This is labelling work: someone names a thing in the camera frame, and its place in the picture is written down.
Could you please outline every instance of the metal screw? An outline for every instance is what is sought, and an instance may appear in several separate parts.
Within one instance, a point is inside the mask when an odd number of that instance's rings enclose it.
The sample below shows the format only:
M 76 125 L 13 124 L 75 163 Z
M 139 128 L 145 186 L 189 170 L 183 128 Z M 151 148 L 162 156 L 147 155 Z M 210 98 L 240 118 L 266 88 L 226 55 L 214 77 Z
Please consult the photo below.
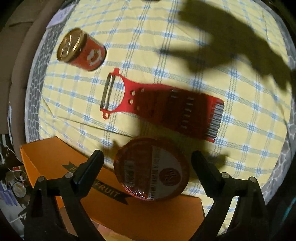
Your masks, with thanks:
M 223 172 L 221 175 L 223 178 L 229 178 L 229 174 L 227 172 Z
M 251 182 L 254 182 L 254 183 L 257 182 L 257 179 L 255 177 L 250 177 L 250 180 L 251 180 Z
M 65 177 L 66 178 L 71 178 L 71 177 L 73 177 L 73 173 L 72 172 L 67 172 Z
M 43 180 L 44 180 L 44 177 L 43 176 L 38 177 L 38 179 L 37 179 L 38 182 L 42 182 Z

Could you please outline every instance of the yellow checkered tablecloth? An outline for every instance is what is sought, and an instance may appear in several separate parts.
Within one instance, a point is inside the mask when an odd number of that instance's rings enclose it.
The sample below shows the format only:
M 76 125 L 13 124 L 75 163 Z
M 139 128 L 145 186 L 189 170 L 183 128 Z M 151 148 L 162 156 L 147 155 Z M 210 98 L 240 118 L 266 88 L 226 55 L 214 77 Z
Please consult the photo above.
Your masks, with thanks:
M 56 59 L 58 44 L 80 27 L 107 48 L 87 72 Z M 65 25 L 46 71 L 39 109 L 41 138 L 58 136 L 86 155 L 101 149 L 113 168 L 117 150 L 136 136 L 166 137 L 188 161 L 203 150 L 234 178 L 269 178 L 287 133 L 291 87 L 287 52 L 273 17 L 251 0 L 81 0 Z M 225 102 L 215 143 L 154 126 L 128 113 L 102 118 L 106 77 L 115 67 L 130 80 L 202 91 Z M 124 86 L 112 91 L 119 105 Z M 183 194 L 213 204 L 191 171 Z M 224 222 L 229 225 L 237 199 Z

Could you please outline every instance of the round red logo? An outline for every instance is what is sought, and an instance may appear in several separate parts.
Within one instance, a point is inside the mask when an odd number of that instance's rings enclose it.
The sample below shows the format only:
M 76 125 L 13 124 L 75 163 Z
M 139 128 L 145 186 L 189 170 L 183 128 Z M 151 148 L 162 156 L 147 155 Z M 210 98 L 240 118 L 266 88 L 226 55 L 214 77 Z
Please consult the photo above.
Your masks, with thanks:
M 161 170 L 159 179 L 163 185 L 175 186 L 181 181 L 181 175 L 176 169 L 169 167 Z

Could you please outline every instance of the brown sofa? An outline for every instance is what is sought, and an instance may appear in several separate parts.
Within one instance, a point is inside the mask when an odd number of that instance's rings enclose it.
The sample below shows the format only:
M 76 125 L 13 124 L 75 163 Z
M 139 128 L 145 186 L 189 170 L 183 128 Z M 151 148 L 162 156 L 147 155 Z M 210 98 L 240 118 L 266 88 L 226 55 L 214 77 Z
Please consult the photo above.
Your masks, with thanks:
M 24 0 L 0 32 L 0 134 L 8 134 L 8 105 L 12 107 L 11 134 L 18 158 L 25 141 L 25 93 L 31 64 L 46 26 L 64 0 Z

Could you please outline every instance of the cardboard box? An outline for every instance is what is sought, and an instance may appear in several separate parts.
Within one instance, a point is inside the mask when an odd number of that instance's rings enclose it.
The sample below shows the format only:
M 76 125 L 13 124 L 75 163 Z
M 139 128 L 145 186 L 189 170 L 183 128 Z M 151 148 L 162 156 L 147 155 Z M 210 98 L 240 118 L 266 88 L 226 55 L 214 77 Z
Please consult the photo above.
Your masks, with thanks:
M 61 178 L 87 161 L 57 137 L 25 144 L 20 150 L 32 186 L 39 176 Z M 57 200 L 62 208 L 61 198 Z M 142 201 L 130 196 L 105 168 L 81 203 L 92 220 L 133 240 L 188 241 L 204 219 L 199 198 L 180 195 L 166 201 Z

